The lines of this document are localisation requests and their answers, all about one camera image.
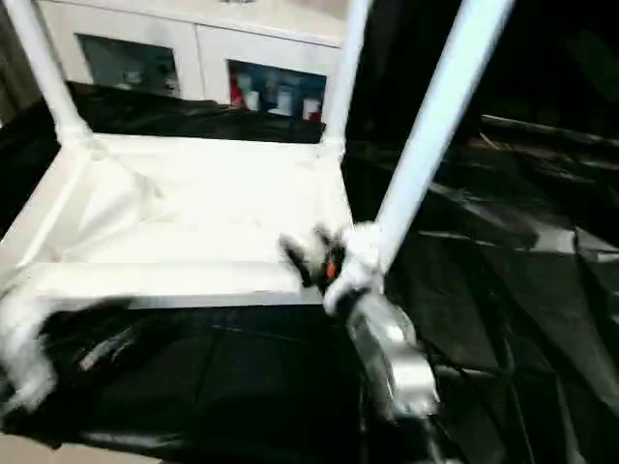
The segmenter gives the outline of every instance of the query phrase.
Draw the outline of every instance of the white metal pole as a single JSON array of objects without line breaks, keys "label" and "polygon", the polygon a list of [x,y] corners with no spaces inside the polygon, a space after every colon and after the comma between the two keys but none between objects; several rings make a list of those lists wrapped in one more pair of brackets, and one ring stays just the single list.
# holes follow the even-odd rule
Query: white metal pole
[{"label": "white metal pole", "polygon": [[91,132],[77,113],[32,0],[4,0],[4,3],[54,119],[59,142],[89,138]]},{"label": "white metal pole", "polygon": [[322,137],[322,143],[337,150],[340,157],[343,156],[346,148],[345,132],[348,110],[355,87],[359,56],[364,46],[366,22],[371,4],[372,0],[348,0],[346,37],[339,53],[335,87],[329,101],[329,112],[325,118],[327,129]]},{"label": "white metal pole", "polygon": [[515,0],[463,0],[376,223],[389,271]]}]

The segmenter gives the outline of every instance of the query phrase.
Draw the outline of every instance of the black plastic sheet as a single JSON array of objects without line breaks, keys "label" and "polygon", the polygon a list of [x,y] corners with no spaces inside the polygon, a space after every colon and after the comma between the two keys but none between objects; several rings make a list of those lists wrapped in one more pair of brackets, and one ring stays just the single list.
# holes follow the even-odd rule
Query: black plastic sheet
[{"label": "black plastic sheet", "polygon": [[[89,87],[75,99],[95,131],[300,142],[321,133],[208,102]],[[42,105],[0,135],[6,229],[55,143]],[[441,441],[462,462],[618,459],[619,165],[592,153],[453,147],[388,276],[435,365]],[[349,144],[355,219],[374,218],[397,159]],[[64,381],[38,413],[9,417],[6,433],[179,462],[386,463],[415,448],[414,433],[372,417],[361,431],[354,352],[319,307],[58,314],[45,333]],[[105,342],[103,362],[75,368]]]}]

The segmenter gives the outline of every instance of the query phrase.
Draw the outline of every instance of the floor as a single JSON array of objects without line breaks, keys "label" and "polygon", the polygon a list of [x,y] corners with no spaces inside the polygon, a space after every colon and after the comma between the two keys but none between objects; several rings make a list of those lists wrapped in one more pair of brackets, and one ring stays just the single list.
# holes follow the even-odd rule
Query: floor
[{"label": "floor", "polygon": [[160,461],[132,454],[65,446],[52,451],[22,438],[0,435],[2,464],[158,464]]}]

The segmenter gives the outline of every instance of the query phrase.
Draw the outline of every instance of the white cabinet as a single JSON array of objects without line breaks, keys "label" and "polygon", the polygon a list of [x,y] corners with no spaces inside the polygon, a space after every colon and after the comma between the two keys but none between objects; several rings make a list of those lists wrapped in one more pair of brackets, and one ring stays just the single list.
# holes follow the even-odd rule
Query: white cabinet
[{"label": "white cabinet", "polygon": [[326,114],[347,0],[40,0],[66,78]]},{"label": "white cabinet", "polygon": [[204,99],[194,24],[66,3],[40,5],[68,80]]}]

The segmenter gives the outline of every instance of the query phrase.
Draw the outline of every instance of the white tray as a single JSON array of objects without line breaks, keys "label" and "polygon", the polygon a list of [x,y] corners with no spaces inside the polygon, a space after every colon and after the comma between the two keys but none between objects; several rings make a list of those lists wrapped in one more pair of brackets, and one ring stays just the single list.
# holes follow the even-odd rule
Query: white tray
[{"label": "white tray", "polygon": [[69,299],[140,307],[319,304],[281,253],[315,224],[351,224],[320,145],[96,134],[62,149],[0,242],[0,278]]}]

